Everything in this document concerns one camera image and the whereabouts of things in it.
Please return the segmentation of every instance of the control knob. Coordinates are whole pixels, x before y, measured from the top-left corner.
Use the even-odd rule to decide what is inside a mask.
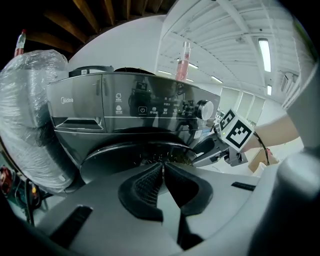
[[[197,104],[196,117],[208,120],[214,112],[214,104],[210,100],[200,100]]]

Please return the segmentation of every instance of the wooden beam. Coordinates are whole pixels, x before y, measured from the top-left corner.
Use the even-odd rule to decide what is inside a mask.
[[[141,17],[140,15],[130,15],[129,20],[120,20],[120,21],[118,21],[114,26],[107,26],[107,27],[102,28],[102,29],[100,30],[100,32],[99,32],[99,35],[107,32],[107,31],[109,31],[109,30],[112,30],[112,29],[116,28],[117,26],[120,26],[120,25],[122,25],[122,24],[125,24],[125,23],[127,23],[127,22],[135,21],[135,20],[138,20],[138,19],[141,19],[141,18],[145,18],[145,17],[158,16],[158,15],[159,15],[159,14],[154,14],[154,13],[151,13],[151,12],[149,12],[149,13],[146,12],[146,13],[143,15],[143,17]]]
[[[61,28],[68,31],[70,34],[79,39],[82,43],[88,40],[88,37],[82,33],[82,31],[76,27],[66,16],[61,13],[52,10],[45,10],[43,15],[53,23],[57,24]]]
[[[112,5],[111,0],[101,0],[104,12],[107,16],[107,19],[109,23],[114,26],[115,25],[115,13],[114,13],[114,7]]]
[[[176,0],[163,0],[160,9],[169,12],[170,8],[174,5]]]
[[[91,27],[94,29],[96,33],[99,33],[99,24],[94,16],[94,14],[91,12],[86,0],[73,0],[74,4],[80,12],[83,14],[83,16],[86,18],[86,20],[90,23]]]
[[[131,0],[132,14],[144,15],[148,0]]]
[[[131,0],[112,0],[112,6],[116,20],[130,19]]]
[[[65,42],[60,38],[46,32],[28,32],[26,35],[26,39],[29,41],[34,41],[48,46],[52,46],[64,50],[68,53],[74,52],[74,48],[70,43]]]
[[[153,13],[156,14],[163,1],[164,0],[149,0],[148,5],[147,5],[147,9],[151,10]]]

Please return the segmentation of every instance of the midea logo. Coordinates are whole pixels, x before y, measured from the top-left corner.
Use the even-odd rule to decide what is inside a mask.
[[[62,104],[70,103],[70,102],[74,102],[74,99],[73,99],[73,98],[61,97],[61,103],[62,103]]]

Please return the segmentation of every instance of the power button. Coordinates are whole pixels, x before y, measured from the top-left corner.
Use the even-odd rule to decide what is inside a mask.
[[[146,106],[140,106],[138,108],[138,111],[139,111],[139,115],[146,115],[147,114],[147,107]]]

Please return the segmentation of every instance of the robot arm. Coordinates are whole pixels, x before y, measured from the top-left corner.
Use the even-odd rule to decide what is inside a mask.
[[[230,109],[218,124],[218,131],[197,144],[193,150],[203,153],[192,162],[195,167],[203,167],[224,160],[233,166],[247,163],[248,160],[241,149],[254,134],[254,129],[237,113]]]

